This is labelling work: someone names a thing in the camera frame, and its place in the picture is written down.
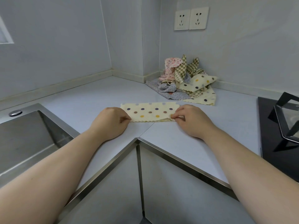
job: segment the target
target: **cabinet door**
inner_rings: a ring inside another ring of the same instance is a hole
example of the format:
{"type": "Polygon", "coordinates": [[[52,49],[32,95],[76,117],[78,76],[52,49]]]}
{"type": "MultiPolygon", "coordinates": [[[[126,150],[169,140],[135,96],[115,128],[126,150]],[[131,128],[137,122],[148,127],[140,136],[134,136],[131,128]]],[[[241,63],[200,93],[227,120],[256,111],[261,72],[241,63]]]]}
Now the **cabinet door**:
{"type": "Polygon", "coordinates": [[[140,148],[145,217],[160,223],[254,224],[240,202],[140,148]]]}
{"type": "Polygon", "coordinates": [[[59,224],[136,223],[142,219],[133,149],[59,224]]]}

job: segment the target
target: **electrical socket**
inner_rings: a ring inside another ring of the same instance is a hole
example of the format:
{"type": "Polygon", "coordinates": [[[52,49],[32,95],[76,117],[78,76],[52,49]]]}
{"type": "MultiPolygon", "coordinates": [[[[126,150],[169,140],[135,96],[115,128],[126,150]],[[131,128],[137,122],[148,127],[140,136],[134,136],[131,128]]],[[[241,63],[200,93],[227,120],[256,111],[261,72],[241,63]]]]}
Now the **electrical socket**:
{"type": "Polygon", "coordinates": [[[190,9],[176,11],[174,18],[174,30],[188,30],[190,21],[190,9]]]}
{"type": "Polygon", "coordinates": [[[191,9],[189,30],[205,29],[208,14],[209,7],[191,9]]]}

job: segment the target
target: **hand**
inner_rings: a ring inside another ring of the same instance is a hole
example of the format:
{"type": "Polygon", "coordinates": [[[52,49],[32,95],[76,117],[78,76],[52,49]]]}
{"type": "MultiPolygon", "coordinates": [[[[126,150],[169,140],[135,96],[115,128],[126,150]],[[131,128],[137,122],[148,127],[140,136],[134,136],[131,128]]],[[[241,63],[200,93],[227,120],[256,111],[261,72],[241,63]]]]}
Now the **hand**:
{"type": "Polygon", "coordinates": [[[99,113],[89,130],[103,137],[104,141],[121,135],[127,128],[131,117],[121,108],[107,107],[99,113]]]}
{"type": "Polygon", "coordinates": [[[207,135],[211,134],[213,129],[217,128],[200,108],[193,105],[182,105],[171,115],[171,118],[175,119],[187,134],[203,140],[207,135]]]}

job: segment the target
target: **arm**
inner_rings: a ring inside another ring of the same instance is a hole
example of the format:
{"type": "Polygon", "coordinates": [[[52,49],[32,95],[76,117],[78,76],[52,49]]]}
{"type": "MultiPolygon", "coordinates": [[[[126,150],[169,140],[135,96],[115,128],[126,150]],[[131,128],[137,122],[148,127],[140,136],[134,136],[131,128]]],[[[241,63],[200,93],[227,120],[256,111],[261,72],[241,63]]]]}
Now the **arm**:
{"type": "Polygon", "coordinates": [[[296,181],[217,128],[199,108],[183,105],[172,118],[186,133],[207,143],[236,196],[256,223],[299,223],[296,181]]]}
{"type": "Polygon", "coordinates": [[[0,223],[53,223],[94,152],[120,135],[131,118],[106,108],[91,127],[0,189],[0,223]]]}

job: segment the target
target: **forearm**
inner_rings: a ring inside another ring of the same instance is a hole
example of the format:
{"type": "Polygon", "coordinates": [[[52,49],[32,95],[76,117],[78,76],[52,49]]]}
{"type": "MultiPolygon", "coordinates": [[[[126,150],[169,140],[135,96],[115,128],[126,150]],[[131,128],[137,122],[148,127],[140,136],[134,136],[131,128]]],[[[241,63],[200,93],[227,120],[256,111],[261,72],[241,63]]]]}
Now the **forearm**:
{"type": "Polygon", "coordinates": [[[0,223],[53,223],[102,142],[86,131],[1,188],[0,223]]]}
{"type": "Polygon", "coordinates": [[[298,183],[218,128],[204,141],[257,223],[298,223],[298,183]]]}

